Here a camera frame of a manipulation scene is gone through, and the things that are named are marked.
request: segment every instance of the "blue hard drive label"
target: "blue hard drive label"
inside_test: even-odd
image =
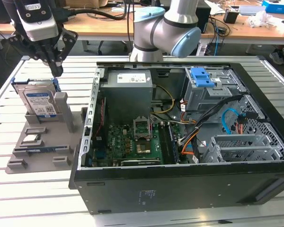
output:
[[[39,117],[55,117],[57,112],[53,106],[53,99],[48,93],[28,93],[27,101],[35,114]]]

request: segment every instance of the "power supply label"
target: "power supply label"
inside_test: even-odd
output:
[[[50,103],[51,97],[48,93],[30,93],[26,94],[27,101],[39,117],[55,117],[57,112]]]
[[[117,83],[146,83],[145,73],[119,73]]]

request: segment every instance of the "motherboard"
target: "motherboard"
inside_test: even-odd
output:
[[[111,124],[107,145],[96,149],[95,158],[100,166],[175,164],[178,162],[176,142],[181,136],[178,124]]]

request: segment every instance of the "gray power supply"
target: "gray power supply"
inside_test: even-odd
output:
[[[150,115],[150,70],[112,70],[100,92],[107,99],[110,120],[116,124],[131,124],[138,117]]]

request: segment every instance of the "small chip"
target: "small chip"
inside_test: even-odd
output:
[[[149,154],[151,152],[151,143],[149,141],[137,143],[137,154]]]

